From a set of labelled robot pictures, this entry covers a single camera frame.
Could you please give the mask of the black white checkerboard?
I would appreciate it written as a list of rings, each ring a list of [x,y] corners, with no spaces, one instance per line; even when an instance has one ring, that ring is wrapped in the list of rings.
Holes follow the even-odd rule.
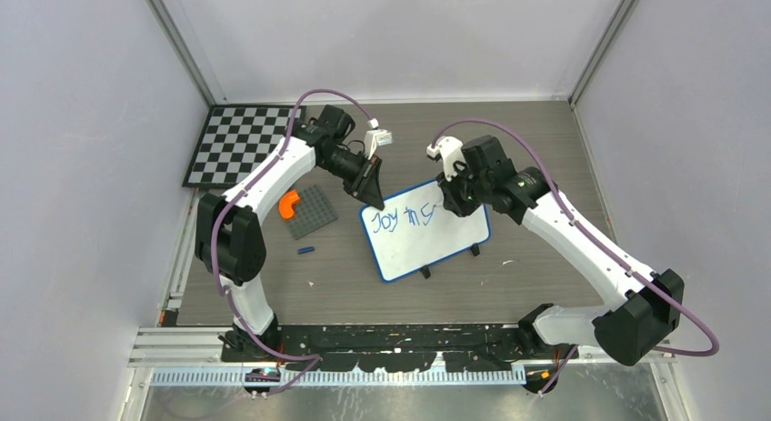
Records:
[[[227,189],[244,180],[281,143],[290,105],[213,105],[182,186]]]

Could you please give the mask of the blue framed whiteboard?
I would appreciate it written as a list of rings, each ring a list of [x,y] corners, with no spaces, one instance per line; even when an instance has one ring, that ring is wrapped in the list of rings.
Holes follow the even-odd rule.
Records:
[[[359,219],[380,278],[393,282],[482,245],[491,236],[489,215],[478,207],[456,216],[444,209],[434,178],[385,198],[385,208],[363,206]]]

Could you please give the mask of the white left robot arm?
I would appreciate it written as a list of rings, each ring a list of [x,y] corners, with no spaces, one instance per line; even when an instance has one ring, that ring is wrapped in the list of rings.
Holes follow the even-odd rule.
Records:
[[[262,226],[290,186],[315,168],[341,179],[356,200],[382,209],[382,160],[376,149],[394,138],[375,118],[367,122],[360,152],[345,139],[355,128],[352,116],[327,105],[309,120],[293,119],[279,145],[246,179],[221,195],[201,198],[196,214],[195,256],[215,277],[219,291],[235,307],[235,326],[247,332],[244,349],[254,359],[271,359],[279,347],[275,312],[261,281],[267,258]]]

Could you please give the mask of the grey studded baseplate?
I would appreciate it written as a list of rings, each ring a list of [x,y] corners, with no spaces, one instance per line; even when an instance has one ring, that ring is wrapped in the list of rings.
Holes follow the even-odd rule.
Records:
[[[294,240],[308,236],[338,219],[336,210],[320,185],[311,185],[299,190],[297,194],[299,201],[293,205],[294,214],[285,221]]]

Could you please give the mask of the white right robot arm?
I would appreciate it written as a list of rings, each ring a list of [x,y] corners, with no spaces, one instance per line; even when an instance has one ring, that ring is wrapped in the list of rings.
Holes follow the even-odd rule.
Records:
[[[602,300],[601,306],[583,307],[546,303],[521,318],[518,341],[525,354],[538,358],[558,345],[595,346],[633,366],[678,327],[679,312],[659,293],[682,300],[682,278],[628,256],[539,168],[516,169],[496,137],[462,143],[447,136],[428,145],[426,155],[442,164],[436,180],[445,209],[466,217],[489,205],[510,217],[552,246]]]

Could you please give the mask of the orange curved block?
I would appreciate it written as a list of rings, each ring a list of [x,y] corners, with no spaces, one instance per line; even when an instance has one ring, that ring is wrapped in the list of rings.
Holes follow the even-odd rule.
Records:
[[[278,203],[279,215],[284,220],[293,218],[296,213],[295,207],[301,201],[302,201],[302,198],[296,190],[291,190],[287,192],[279,200],[279,203]]]

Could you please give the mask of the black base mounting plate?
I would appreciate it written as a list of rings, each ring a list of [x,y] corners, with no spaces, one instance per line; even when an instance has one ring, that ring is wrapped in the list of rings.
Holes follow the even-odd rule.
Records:
[[[232,327],[220,335],[225,362],[274,362],[300,372],[319,356],[315,369],[346,373],[425,372],[441,362],[451,373],[495,372],[521,360],[561,364],[576,353],[569,345],[548,346],[516,325],[346,325],[275,327],[262,337],[276,359],[243,330]]]

